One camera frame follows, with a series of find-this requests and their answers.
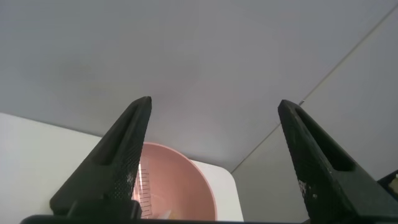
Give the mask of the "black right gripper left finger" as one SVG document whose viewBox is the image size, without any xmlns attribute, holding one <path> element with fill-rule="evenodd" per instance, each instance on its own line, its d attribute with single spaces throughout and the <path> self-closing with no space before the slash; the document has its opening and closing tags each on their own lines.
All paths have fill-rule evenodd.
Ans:
<svg viewBox="0 0 398 224">
<path fill-rule="evenodd" d="M 149 96 L 126 108 L 50 199 L 54 214 L 66 215 L 78 201 L 132 199 L 151 111 Z"/>
</svg>

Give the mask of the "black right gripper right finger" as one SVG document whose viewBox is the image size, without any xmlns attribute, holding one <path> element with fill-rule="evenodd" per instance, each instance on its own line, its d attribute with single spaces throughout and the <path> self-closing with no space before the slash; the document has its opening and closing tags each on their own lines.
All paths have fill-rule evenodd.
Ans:
<svg viewBox="0 0 398 224">
<path fill-rule="evenodd" d="M 397 221 L 397 199 L 303 108 L 282 100 L 278 114 L 310 221 Z"/>
</svg>

